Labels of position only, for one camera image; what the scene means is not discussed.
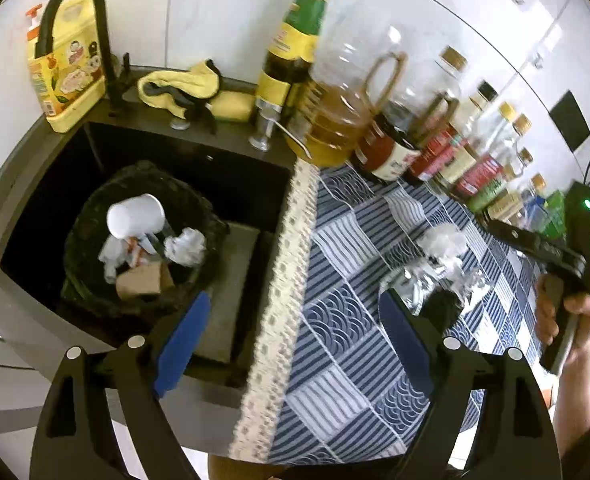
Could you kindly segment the brown paper cup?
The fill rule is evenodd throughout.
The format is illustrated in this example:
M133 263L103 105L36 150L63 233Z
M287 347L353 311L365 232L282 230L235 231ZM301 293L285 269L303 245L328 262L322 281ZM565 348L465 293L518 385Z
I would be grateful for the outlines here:
M173 287L174 281L167 263L162 261L136 266L121 273L116 279L117 296L122 301L139 296L160 295Z

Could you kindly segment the white paper ball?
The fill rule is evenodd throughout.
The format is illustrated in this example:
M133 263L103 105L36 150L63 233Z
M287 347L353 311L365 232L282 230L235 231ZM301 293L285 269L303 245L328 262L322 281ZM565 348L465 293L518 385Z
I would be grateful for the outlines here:
M185 228L179 236L168 236L164 240L165 257L186 268L202 264L206 248L206 236L192 228Z

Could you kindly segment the black kitchen faucet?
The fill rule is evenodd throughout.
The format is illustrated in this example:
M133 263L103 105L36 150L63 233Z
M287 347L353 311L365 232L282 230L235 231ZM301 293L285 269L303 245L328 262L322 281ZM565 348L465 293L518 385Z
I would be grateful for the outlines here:
M129 58L116 67L105 0L48 0L28 46L30 78L53 130L68 131L104 96L113 110L126 107Z

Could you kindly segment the green-label dark glass bottle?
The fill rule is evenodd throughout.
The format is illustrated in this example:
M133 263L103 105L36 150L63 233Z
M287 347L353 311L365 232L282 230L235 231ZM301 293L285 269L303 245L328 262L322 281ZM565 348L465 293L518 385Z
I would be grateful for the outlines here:
M260 110L276 110L281 122L293 113L314 62L327 0L294 0L268 47L256 90L250 121Z

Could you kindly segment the chrome soap dispenser pump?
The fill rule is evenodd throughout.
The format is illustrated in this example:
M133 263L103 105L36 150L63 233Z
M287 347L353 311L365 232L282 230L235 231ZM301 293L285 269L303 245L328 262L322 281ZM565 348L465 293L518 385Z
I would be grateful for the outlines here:
M288 136L308 158L311 157L311 153L306 147L306 144L280 124L281 107L261 98L256 99L256 107L256 133L249 139L249 143L252 144L256 150L262 152L269 151L273 129L279 128L281 132L286 134L286 136Z

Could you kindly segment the red-label bottle gold cap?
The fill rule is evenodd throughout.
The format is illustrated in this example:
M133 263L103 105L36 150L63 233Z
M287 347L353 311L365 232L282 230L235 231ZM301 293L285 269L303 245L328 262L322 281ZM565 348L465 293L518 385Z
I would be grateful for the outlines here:
M449 122L461 101L460 77L466 58L447 46L438 58L413 66L403 83L404 104L413 114L406 134L420 152Z

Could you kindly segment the black wall socket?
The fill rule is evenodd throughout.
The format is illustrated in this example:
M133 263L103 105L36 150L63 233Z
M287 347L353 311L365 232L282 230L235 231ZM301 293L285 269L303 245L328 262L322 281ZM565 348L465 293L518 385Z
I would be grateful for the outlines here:
M549 110L549 115L572 152L590 136L586 118L570 90Z

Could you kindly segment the white plastic cup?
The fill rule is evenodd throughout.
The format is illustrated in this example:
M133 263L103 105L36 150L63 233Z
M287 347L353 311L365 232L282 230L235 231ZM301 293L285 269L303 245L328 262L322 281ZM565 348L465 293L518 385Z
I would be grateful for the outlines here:
M118 240L156 234L166 224L161 202L152 194L143 194L112 204L106 216L109 233Z

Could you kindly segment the soy sauce bottle white label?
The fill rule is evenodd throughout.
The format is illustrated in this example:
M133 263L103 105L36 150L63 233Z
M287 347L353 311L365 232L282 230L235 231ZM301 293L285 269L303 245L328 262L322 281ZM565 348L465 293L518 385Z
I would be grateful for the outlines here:
M414 119L403 106L380 112L350 156L351 165L375 180L397 180L421 153L406 135Z

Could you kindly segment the white tissue with orange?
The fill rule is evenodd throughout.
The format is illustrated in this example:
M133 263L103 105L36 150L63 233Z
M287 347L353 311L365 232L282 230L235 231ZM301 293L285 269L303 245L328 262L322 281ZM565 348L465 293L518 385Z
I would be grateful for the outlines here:
M145 262L146 251L136 237L107 237L97 259L104 264L104 280L107 284L115 284L118 269L124 264L135 268Z

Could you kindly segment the black kitchen sink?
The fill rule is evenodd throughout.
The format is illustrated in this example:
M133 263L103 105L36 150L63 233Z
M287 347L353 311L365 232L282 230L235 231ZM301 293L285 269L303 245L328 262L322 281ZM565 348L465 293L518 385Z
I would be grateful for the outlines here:
M91 122L32 192L1 268L112 345L147 334L203 289L209 320L186 374L239 389L289 178L284 167L221 148Z

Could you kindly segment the black-lined trash bin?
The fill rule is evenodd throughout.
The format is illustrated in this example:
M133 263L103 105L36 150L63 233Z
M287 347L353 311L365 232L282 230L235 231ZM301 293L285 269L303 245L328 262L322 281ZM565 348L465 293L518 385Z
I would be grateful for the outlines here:
M158 318L211 281L228 233L208 200L183 181L152 162L127 166L74 222L62 296L99 323Z

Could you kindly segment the silver foil wrapper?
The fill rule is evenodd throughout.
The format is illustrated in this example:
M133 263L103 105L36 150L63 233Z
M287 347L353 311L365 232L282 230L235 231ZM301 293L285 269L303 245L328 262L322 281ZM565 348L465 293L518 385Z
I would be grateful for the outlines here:
M388 272L380 282L378 296L393 289L413 314L419 314L428 296L438 288L453 292L455 304L465 314L488 294L490 281L479 268L465 271L459 258L418 258Z

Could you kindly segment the large clear cooking oil jug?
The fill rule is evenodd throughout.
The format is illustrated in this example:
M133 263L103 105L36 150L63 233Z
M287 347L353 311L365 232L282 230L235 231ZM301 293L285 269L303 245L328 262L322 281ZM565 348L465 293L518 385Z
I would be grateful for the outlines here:
M391 13L353 3L322 30L309 79L286 126L298 158L342 165L400 80L408 55Z

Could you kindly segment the yellow cleaning cloth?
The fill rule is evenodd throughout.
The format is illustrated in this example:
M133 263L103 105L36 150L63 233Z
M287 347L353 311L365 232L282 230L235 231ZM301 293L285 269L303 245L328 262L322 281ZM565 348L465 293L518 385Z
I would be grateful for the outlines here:
M218 122L249 122L255 108L252 94L222 89L221 72L210 58L188 70L155 70L143 76L138 97L176 119L203 122L212 134Z

